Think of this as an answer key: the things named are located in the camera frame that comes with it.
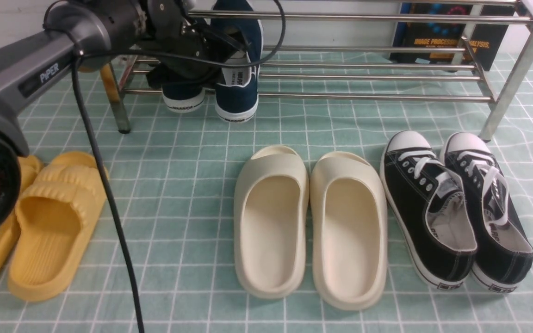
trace chrome metal bar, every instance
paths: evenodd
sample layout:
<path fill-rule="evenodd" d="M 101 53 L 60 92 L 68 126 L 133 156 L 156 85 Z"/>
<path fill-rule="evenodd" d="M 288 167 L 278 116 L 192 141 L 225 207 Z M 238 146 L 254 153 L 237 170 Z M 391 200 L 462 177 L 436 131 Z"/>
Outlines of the chrome metal bar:
<path fill-rule="evenodd" d="M 191 11 L 192 17 L 204 19 L 281 19 L 278 12 Z M 529 17 L 469 16 L 435 14 L 363 15 L 351 13 L 285 13 L 289 21 L 391 21 L 412 23 L 482 23 L 484 25 L 527 25 Z"/>
<path fill-rule="evenodd" d="M 161 90 L 154 89 L 126 89 L 125 92 L 135 95 L 157 95 Z M 397 95 L 395 93 L 338 93 L 338 92 L 259 92 L 260 97 L 273 97 L 276 99 L 354 99 L 354 100 L 381 100 L 381 101 L 436 101 L 436 102 L 470 102 L 488 103 L 490 97 L 461 96 L 461 95 Z"/>
<path fill-rule="evenodd" d="M 480 76 L 480 80 L 478 81 L 478 88 L 480 88 L 480 91 L 483 93 L 483 96 L 491 97 L 489 107 L 492 109 L 495 106 L 495 91 L 493 90 L 493 87 L 487 79 L 484 73 L 483 66 L 480 61 L 478 61 L 476 53 L 474 53 L 474 51 L 472 50 L 472 46 L 470 45 L 470 41 L 468 40 L 468 38 L 462 36 L 461 43 L 464 44 L 464 46 L 468 50 L 468 54 L 470 54 L 470 56 L 472 57 L 472 62 L 476 64 L 476 67 L 472 71 L 472 75 Z"/>
<path fill-rule="evenodd" d="M 147 69 L 134 69 L 133 74 L 147 74 Z M 350 74 L 285 74 L 285 73 L 260 73 L 261 79 L 266 80 L 365 80 L 365 81 L 478 81 L 480 76 L 463 75 L 409 75 L 409 74 L 388 74 L 388 75 L 350 75 Z"/>
<path fill-rule="evenodd" d="M 533 29 L 527 38 L 526 44 L 522 49 L 514 68 L 509 73 L 507 81 L 497 98 L 495 107 L 492 108 L 489 117 L 484 123 L 483 129 L 480 132 L 480 138 L 488 141 L 495 134 L 495 130 L 501 122 L 505 112 L 509 108 L 509 104 L 515 97 L 515 93 L 520 88 L 522 81 L 524 80 L 527 71 L 533 63 Z"/>
<path fill-rule="evenodd" d="M 273 50 L 274 46 L 267 45 L 265 50 Z M 283 46 L 283 52 L 364 52 L 364 53 L 429 53 L 426 47 L 329 47 L 329 46 Z M 464 52 L 463 47 L 442 47 L 433 49 L 434 53 L 458 53 Z"/>
<path fill-rule="evenodd" d="M 123 89 L 123 92 L 119 91 L 112 63 L 108 63 L 102 67 L 100 70 L 100 77 L 102 78 L 102 84 L 104 84 L 104 90 L 106 90 L 106 96 L 110 102 L 110 109 L 112 109 L 112 114 L 114 114 L 114 120 L 117 123 L 118 131 L 122 134 L 131 132 L 129 115 L 127 115 L 127 110 L 123 104 L 123 92 L 126 89 Z"/>
<path fill-rule="evenodd" d="M 139 59 L 137 63 L 156 64 L 157 59 Z M 261 68 L 317 68 L 317 69 L 402 69 L 402 70 L 474 70 L 474 65 L 442 65 L 419 63 L 346 63 L 346 62 L 286 62 L 269 61 Z"/>
<path fill-rule="evenodd" d="M 127 60 L 127 63 L 124 67 L 123 76 L 121 76 L 119 82 L 118 82 L 118 91 L 122 92 L 125 87 L 129 86 L 131 84 L 131 81 L 133 80 L 133 76 L 131 75 L 133 73 L 133 70 L 135 69 L 135 64 L 139 63 L 138 61 L 139 56 L 134 55 L 132 57 L 129 57 Z"/>
<path fill-rule="evenodd" d="M 482 5 L 474 5 L 472 6 L 472 9 L 470 9 L 470 15 L 480 15 L 480 12 L 483 10 Z M 472 36 L 472 33 L 474 32 L 474 28 L 476 28 L 476 23 L 468 23 L 464 30 L 462 31 L 462 36 Z M 460 39 L 458 41 L 458 47 L 463 47 L 463 39 Z M 460 65 L 462 63 L 462 60 L 464 59 L 463 53 L 458 53 L 456 55 L 453 55 L 452 58 L 452 65 Z"/>

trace white rubber toe cap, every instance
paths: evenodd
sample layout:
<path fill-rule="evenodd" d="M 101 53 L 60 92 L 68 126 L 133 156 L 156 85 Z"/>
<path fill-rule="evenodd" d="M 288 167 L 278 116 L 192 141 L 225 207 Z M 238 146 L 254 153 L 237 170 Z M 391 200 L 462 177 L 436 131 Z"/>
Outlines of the white rubber toe cap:
<path fill-rule="evenodd" d="M 489 147 L 480 137 L 465 132 L 455 133 L 448 139 L 446 154 L 460 150 L 480 150 L 490 153 Z"/>
<path fill-rule="evenodd" d="M 431 148 L 431 145 L 416 131 L 401 131 L 392 137 L 387 152 L 413 147 Z"/>

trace sneaker heel label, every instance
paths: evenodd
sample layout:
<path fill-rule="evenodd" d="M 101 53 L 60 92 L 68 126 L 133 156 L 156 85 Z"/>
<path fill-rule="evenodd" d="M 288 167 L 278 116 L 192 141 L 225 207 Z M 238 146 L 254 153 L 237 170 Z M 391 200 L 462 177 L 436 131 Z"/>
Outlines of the sneaker heel label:
<path fill-rule="evenodd" d="M 440 283 L 437 285 L 437 289 L 439 290 L 453 290 L 459 288 L 463 282 L 460 282 L 459 284 L 443 284 Z"/>
<path fill-rule="evenodd" d="M 494 284 L 491 285 L 489 287 L 489 290 L 492 291 L 492 292 L 495 292 L 495 293 L 500 293 L 500 294 L 508 294 L 512 291 L 514 291 L 517 287 L 512 287 L 512 288 L 503 288 L 503 287 L 497 287 L 495 286 Z"/>

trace navy blue sneaker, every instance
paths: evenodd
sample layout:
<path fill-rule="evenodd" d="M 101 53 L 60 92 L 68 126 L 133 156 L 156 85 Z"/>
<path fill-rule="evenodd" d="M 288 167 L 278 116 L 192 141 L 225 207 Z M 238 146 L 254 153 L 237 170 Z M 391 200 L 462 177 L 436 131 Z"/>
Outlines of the navy blue sneaker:
<path fill-rule="evenodd" d="M 197 25 L 207 25 L 207 21 L 198 18 L 195 20 Z M 171 82 L 161 86 L 163 101 L 167 108 L 176 113 L 193 112 L 205 101 L 205 89 L 202 84 L 190 82 L 173 70 L 167 68 L 167 75 Z"/>
<path fill-rule="evenodd" d="M 205 101 L 205 89 L 198 84 L 165 84 L 161 93 L 167 108 L 176 113 L 193 112 Z"/>
<path fill-rule="evenodd" d="M 212 8 L 219 11 L 254 11 L 247 0 L 217 0 Z M 230 36 L 243 39 L 247 51 L 235 53 L 226 63 L 244 64 L 260 59 L 264 44 L 259 19 L 212 19 L 211 26 Z M 215 86 L 216 111 L 223 120 L 242 123 L 250 120 L 258 107 L 258 74 L 260 67 L 223 68 Z"/>

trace shoe rack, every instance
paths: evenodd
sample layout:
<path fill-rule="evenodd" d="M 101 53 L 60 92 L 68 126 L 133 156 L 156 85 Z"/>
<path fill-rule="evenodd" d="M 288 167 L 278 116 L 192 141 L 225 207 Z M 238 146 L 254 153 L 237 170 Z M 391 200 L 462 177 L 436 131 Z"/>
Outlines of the shoe rack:
<path fill-rule="evenodd" d="M 325 14 L 325 13 L 286 13 L 289 21 L 377 21 L 377 22 L 412 22 L 412 23 L 459 23 L 464 24 L 465 29 L 457 47 L 434 49 L 433 52 L 452 53 L 453 60 L 448 65 L 434 64 L 395 64 L 395 63 L 332 63 L 332 62 L 302 62 L 302 61 L 270 61 L 263 65 L 269 68 L 295 68 L 295 69 L 400 69 L 412 70 L 442 70 L 441 74 L 292 74 L 292 73 L 261 73 L 261 80 L 410 80 L 410 81 L 434 81 L 434 82 L 476 82 L 480 93 L 476 95 L 407 95 L 397 93 L 335 93 L 335 92 L 285 92 L 285 91 L 261 91 L 261 97 L 273 97 L 278 99 L 377 99 L 385 101 L 443 101 L 459 103 L 485 103 L 490 108 L 490 114 L 482 130 L 480 138 L 490 141 L 499 126 L 505 112 L 514 96 L 520 88 L 527 71 L 533 63 L 533 9 L 527 5 L 527 0 L 414 0 L 414 3 L 433 4 L 462 4 L 472 5 L 468 16 L 458 15 L 430 15 L 430 14 L 396 14 L 396 15 L 361 15 L 361 14 Z M 480 16 L 483 6 L 512 6 L 518 16 Z M 240 11 L 191 11 L 191 16 L 207 19 L 271 19 L 279 20 L 278 12 L 240 12 Z M 496 93 L 491 88 L 490 82 L 477 61 L 472 47 L 468 42 L 468 36 L 472 36 L 477 24 L 484 25 L 525 25 L 530 34 L 524 48 L 518 55 L 513 69 L 511 70 L 503 89 Z M 284 46 L 281 51 L 295 52 L 364 52 L 364 53 L 428 53 L 424 47 L 310 47 L 310 46 Z M 462 64 L 465 55 L 469 55 L 472 62 L 469 65 Z M 126 94 L 159 94 L 161 91 L 154 89 L 131 88 L 133 76 L 148 73 L 144 64 L 157 63 L 155 59 L 131 57 L 125 66 L 125 71 L 119 80 L 116 79 L 112 64 L 106 65 L 101 70 L 101 77 L 106 88 L 106 94 L 112 106 L 112 112 L 116 119 L 118 130 L 121 133 L 129 133 L 130 124 L 127 112 L 123 104 Z"/>

